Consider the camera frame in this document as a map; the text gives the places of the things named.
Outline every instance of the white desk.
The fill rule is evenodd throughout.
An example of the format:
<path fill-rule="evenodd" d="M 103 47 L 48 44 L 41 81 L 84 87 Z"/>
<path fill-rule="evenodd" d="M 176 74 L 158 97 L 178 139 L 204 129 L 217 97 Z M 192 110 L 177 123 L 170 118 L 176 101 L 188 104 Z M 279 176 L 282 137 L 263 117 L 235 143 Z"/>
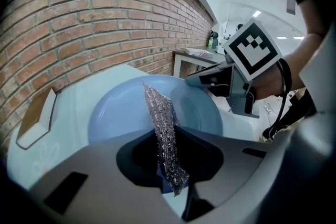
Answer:
<path fill-rule="evenodd" d="M 177 78 L 180 77 L 181 61 L 194 63 L 201 67 L 209 67 L 209 66 L 215 65 L 216 63 L 225 61 L 225 56 L 222 54 L 216 53 L 214 49 L 206 49 L 206 50 L 212 52 L 214 54 L 213 57 L 206 58 L 206 57 L 201 57 L 201 56 L 189 55 L 185 52 L 185 49 L 173 51 L 173 54 L 175 54 L 173 76 Z"/>

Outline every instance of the sequined fabric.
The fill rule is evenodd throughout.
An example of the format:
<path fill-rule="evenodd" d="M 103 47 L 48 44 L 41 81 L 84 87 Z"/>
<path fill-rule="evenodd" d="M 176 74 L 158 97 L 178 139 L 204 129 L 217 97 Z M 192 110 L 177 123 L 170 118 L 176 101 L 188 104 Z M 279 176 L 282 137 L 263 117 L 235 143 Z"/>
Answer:
<path fill-rule="evenodd" d="M 158 139 L 159 165 L 167 183 L 175 196 L 179 195 L 189 178 L 189 174 L 177 159 L 174 126 L 179 125 L 172 101 L 153 87 L 143 83 L 145 99 L 152 116 Z"/>

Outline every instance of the black opening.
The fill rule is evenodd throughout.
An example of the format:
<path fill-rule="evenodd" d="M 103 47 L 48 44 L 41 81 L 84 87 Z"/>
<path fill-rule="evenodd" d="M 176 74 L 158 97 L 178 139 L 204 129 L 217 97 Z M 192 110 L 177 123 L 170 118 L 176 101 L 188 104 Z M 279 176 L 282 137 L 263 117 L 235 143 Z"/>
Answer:
<path fill-rule="evenodd" d="M 52 210 L 63 215 L 87 178 L 88 175 L 72 172 L 44 200 L 44 203 Z"/>
<path fill-rule="evenodd" d="M 259 158 L 265 158 L 266 156 L 265 151 L 255 150 L 254 148 L 249 148 L 249 147 L 243 149 L 243 153 L 251 155 L 251 156 L 256 156 Z"/>

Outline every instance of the machine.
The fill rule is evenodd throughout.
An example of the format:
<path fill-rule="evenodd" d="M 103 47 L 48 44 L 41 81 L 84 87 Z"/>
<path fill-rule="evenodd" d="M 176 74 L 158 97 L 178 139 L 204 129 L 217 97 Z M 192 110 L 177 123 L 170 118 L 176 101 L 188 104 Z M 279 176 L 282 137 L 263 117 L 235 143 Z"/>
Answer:
<path fill-rule="evenodd" d="M 87 146 L 24 192 L 1 174 L 5 213 L 43 223 L 284 223 L 333 217 L 336 28 L 331 25 L 300 77 L 317 112 L 271 144 L 176 127 L 179 159 L 190 174 L 182 218 L 162 199 L 154 130 Z M 235 63 L 188 77 L 253 116 L 255 95 Z"/>

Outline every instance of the gray plastic surface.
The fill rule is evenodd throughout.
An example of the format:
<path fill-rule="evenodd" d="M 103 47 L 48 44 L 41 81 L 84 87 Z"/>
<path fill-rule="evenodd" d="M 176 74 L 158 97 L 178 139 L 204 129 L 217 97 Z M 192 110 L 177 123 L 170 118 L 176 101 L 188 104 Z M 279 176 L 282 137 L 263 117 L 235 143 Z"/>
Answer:
<path fill-rule="evenodd" d="M 196 183 L 200 198 L 218 206 L 190 223 L 241 223 L 255 212 L 276 178 L 287 145 L 286 133 L 262 144 L 235 140 L 185 128 L 218 148 L 224 163 L 207 182 Z M 30 193 L 42 202 L 71 172 L 88 175 L 62 220 L 77 223 L 184 223 L 158 188 L 133 184 L 119 171 L 116 154 L 139 131 L 89 145 L 46 174 Z M 242 153 L 246 147 L 267 151 L 264 159 Z"/>

